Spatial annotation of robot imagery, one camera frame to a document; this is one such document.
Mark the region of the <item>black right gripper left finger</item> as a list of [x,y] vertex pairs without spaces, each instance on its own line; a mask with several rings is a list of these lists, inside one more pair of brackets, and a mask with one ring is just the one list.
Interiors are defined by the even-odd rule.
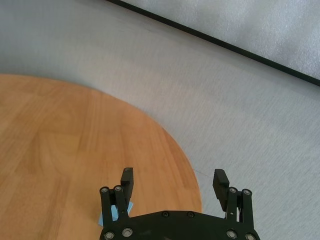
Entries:
[[122,172],[120,184],[109,188],[100,188],[101,214],[99,225],[106,227],[107,224],[119,220],[120,216],[128,216],[133,203],[131,196],[134,187],[134,172],[132,167],[125,167]]

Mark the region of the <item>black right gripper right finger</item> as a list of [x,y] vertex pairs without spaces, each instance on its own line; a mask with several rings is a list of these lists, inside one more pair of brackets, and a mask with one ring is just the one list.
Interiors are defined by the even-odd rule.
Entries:
[[220,206],[225,212],[225,219],[233,222],[239,220],[243,224],[253,224],[252,191],[237,190],[230,186],[229,179],[223,169],[215,169],[212,186]]

